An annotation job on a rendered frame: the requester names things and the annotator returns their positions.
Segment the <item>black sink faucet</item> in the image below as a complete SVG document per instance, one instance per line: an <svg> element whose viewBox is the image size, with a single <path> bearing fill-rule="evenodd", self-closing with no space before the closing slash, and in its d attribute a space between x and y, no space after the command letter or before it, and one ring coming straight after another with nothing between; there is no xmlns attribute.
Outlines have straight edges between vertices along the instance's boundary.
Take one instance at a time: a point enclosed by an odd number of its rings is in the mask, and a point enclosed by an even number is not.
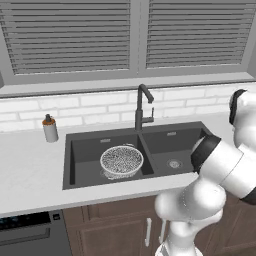
<svg viewBox="0 0 256 256"><path fill-rule="evenodd" d="M135 130L141 131L143 123L152 123L154 121L154 111L151 111L150 117L143 116L142 110L142 94L145 94L148 103L152 104L154 101L153 95L144 84L140 84L137 90L137 109L135 111Z"/></svg>

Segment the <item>silver mesh colander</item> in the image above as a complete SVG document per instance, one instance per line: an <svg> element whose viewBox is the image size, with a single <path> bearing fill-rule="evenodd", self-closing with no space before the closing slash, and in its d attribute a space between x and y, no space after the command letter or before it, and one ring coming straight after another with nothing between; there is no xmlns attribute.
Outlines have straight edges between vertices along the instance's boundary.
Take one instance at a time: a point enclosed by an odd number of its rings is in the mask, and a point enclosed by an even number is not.
<svg viewBox="0 0 256 256"><path fill-rule="evenodd" d="M111 180L134 176L142 167L142 153L130 145L119 145L105 150L100 157L103 174Z"/></svg>

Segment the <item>dark grey double sink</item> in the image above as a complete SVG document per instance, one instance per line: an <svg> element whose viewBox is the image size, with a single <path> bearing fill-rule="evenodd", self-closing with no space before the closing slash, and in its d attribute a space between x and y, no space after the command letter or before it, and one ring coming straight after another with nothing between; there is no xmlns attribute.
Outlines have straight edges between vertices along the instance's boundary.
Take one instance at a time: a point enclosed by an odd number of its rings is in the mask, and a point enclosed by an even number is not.
<svg viewBox="0 0 256 256"><path fill-rule="evenodd" d="M73 133L66 136L63 188L75 189L110 184L100 164L102 153L114 146L130 144L144 163L135 180L192 174L190 154L194 144L210 130L200 121Z"/></svg>

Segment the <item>grey window with blinds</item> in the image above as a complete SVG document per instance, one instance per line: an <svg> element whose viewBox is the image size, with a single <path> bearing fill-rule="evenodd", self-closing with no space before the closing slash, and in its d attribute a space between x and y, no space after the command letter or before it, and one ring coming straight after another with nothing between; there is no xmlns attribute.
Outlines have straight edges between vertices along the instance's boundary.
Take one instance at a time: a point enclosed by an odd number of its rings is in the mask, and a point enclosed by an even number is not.
<svg viewBox="0 0 256 256"><path fill-rule="evenodd" d="M256 80L256 0L0 0L0 98Z"/></svg>

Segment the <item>brown cupboard door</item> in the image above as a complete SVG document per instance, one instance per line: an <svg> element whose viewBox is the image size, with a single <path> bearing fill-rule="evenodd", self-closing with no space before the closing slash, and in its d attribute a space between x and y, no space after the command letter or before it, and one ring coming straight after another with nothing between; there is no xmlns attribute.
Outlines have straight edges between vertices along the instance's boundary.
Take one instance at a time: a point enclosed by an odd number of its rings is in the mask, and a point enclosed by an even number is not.
<svg viewBox="0 0 256 256"><path fill-rule="evenodd" d="M155 196L84 205L63 210L73 256L155 256L162 221ZM152 219L145 246L147 218Z"/></svg>
<svg viewBox="0 0 256 256"><path fill-rule="evenodd" d="M256 256L256 206L226 195L221 220L201 230L195 245L204 256Z"/></svg>

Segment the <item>dark grey dishwasher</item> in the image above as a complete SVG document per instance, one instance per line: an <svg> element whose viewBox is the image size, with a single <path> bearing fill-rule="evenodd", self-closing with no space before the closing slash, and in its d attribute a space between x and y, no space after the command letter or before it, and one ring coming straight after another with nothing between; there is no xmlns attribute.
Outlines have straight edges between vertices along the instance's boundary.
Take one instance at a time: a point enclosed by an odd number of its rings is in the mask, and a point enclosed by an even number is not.
<svg viewBox="0 0 256 256"><path fill-rule="evenodd" d="M0 218L0 256L72 256L62 211Z"/></svg>

